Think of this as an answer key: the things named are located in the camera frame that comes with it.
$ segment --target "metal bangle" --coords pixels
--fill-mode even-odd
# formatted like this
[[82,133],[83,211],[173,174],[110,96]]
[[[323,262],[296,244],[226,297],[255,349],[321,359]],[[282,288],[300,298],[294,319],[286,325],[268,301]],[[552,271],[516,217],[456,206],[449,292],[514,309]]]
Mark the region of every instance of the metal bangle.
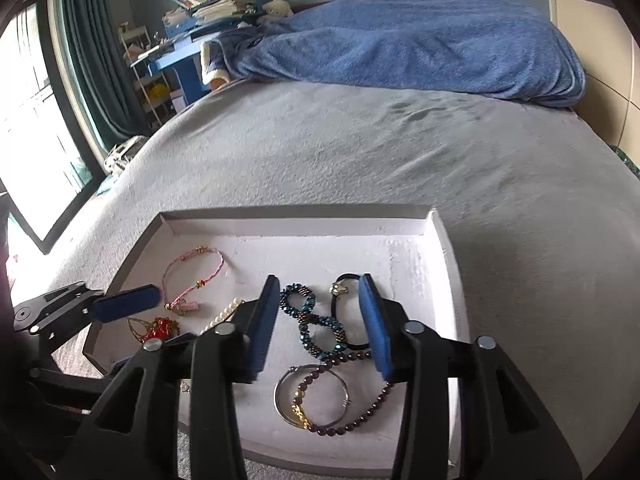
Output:
[[[296,428],[302,428],[302,424],[300,423],[299,420],[293,420],[292,418],[289,418],[285,414],[285,412],[282,411],[282,409],[280,407],[280,404],[278,403],[278,394],[280,393],[280,387],[282,386],[282,383],[284,382],[284,380],[287,377],[289,377],[291,374],[294,374],[295,372],[297,372],[299,370],[306,369],[306,368],[318,368],[318,365],[302,365],[302,366],[291,366],[291,367],[289,367],[287,369],[287,371],[284,373],[284,375],[280,378],[280,380],[276,383],[276,386],[273,389],[273,405],[276,408],[276,411],[278,412],[278,415],[280,415],[282,420],[284,420],[287,424],[295,426]],[[340,422],[344,418],[344,416],[346,415],[347,409],[348,409],[349,405],[351,404],[351,401],[349,400],[349,390],[347,388],[347,383],[345,383],[344,380],[342,379],[342,377],[340,377],[340,375],[335,373],[333,370],[325,370],[325,372],[330,373],[332,376],[334,376],[336,379],[338,379],[340,381],[340,384],[342,385],[342,390],[344,391],[344,400],[342,402],[342,405],[344,406],[344,411],[342,412],[340,417],[338,417],[333,422],[329,422],[328,424],[324,424],[323,426],[317,425],[318,428],[329,428],[329,427],[333,426],[334,424],[337,424],[338,422]]]

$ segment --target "teal curtain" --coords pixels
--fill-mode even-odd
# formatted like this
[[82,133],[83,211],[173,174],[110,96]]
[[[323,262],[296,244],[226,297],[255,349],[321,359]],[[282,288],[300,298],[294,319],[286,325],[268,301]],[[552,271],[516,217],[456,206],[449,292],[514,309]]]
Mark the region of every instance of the teal curtain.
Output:
[[107,0],[62,0],[62,17],[76,83],[103,148],[149,135],[111,28]]

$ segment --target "blue desk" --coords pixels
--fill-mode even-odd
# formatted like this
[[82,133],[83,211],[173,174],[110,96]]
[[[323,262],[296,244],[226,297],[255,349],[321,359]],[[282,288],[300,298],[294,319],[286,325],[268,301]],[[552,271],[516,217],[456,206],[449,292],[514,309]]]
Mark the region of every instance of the blue desk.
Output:
[[167,52],[158,59],[148,62],[149,73],[151,75],[162,72],[162,70],[166,70],[167,68],[173,68],[175,70],[180,81],[180,86],[182,86],[182,92],[184,92],[184,99],[188,105],[196,102],[211,91],[209,86],[202,83],[200,72],[196,68],[193,57],[198,56],[198,65],[200,65],[200,45],[204,41],[215,38],[220,32],[212,32],[200,36],[195,40],[192,39],[192,34],[200,30],[200,28],[194,29],[191,31],[191,34],[176,41],[172,52]]

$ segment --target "gold charm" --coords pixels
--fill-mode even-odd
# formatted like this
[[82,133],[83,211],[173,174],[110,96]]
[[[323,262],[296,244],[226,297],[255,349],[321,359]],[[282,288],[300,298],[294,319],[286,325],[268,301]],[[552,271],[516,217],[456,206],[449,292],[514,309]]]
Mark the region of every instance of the gold charm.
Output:
[[344,284],[344,280],[340,280],[340,282],[334,282],[331,286],[331,293],[334,296],[340,296],[341,294],[346,294],[349,291],[347,286]]

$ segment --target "bed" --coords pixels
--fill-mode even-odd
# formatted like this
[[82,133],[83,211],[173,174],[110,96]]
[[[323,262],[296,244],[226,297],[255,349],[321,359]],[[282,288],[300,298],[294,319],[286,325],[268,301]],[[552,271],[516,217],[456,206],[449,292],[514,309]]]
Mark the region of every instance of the bed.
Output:
[[[640,399],[640,185],[568,109],[444,91],[232,83],[149,140],[47,286],[106,289],[159,211],[303,203],[436,206],[472,335],[506,349],[585,476],[598,465]],[[81,346],[70,341],[61,366],[95,373]],[[277,475],[255,464],[252,474]]]

